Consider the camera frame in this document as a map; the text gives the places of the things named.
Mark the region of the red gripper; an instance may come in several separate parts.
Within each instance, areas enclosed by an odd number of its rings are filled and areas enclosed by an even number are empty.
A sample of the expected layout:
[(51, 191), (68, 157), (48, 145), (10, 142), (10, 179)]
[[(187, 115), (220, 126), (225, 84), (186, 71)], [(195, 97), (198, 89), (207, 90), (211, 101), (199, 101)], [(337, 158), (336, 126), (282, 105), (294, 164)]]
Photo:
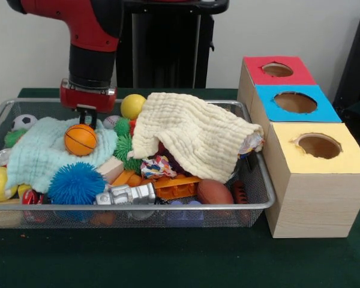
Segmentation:
[(63, 106), (71, 109), (79, 108), (79, 123), (86, 124), (87, 111), (91, 116), (91, 128), (97, 126), (97, 112), (109, 113), (113, 110), (116, 100), (116, 88), (105, 90), (88, 90), (80, 88), (63, 79), (59, 89), (60, 101)]

